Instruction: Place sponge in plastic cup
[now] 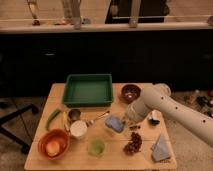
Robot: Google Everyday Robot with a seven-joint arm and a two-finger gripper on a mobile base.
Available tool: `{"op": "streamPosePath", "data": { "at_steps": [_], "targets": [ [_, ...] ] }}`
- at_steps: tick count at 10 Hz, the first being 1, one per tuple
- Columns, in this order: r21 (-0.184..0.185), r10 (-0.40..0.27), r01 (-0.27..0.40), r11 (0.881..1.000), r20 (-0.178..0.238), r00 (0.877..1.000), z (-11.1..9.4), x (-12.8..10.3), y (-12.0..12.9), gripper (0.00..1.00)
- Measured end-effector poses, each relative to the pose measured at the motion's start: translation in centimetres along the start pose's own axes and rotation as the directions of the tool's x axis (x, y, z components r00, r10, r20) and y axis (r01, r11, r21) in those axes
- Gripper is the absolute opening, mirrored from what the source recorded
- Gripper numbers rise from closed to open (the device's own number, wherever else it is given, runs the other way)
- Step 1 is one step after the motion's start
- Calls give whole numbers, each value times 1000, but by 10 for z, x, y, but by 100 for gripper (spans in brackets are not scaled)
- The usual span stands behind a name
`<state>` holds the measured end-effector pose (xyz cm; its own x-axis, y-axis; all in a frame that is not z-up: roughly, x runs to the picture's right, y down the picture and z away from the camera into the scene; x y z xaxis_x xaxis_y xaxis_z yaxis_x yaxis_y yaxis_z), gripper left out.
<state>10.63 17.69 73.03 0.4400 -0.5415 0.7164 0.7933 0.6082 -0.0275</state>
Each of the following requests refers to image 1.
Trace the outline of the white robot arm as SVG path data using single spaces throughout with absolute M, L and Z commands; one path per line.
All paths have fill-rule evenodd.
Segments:
M 130 121 L 138 123 L 153 110 L 172 117 L 213 147 L 213 119 L 173 100 L 171 90 L 166 84 L 145 86 L 140 96 L 128 105 L 125 116 Z

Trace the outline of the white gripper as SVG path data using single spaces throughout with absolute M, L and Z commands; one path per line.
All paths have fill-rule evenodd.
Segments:
M 138 123 L 143 121 L 148 113 L 149 108 L 142 101 L 135 100 L 127 106 L 125 116 L 130 121 Z

